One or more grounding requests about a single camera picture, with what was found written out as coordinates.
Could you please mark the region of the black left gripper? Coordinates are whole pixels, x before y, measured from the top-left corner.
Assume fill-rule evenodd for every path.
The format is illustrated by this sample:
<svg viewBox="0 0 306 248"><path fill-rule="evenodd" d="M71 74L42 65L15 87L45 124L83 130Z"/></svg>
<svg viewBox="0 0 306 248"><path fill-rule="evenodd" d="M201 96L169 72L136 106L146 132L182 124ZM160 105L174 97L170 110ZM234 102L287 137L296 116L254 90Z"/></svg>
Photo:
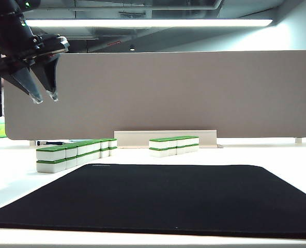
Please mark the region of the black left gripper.
<svg viewBox="0 0 306 248"><path fill-rule="evenodd" d="M2 78L29 95L34 103L43 102L29 69L45 88L54 102L58 101L56 84L56 65L59 50L48 50L42 45L0 58L0 75Z"/></svg>

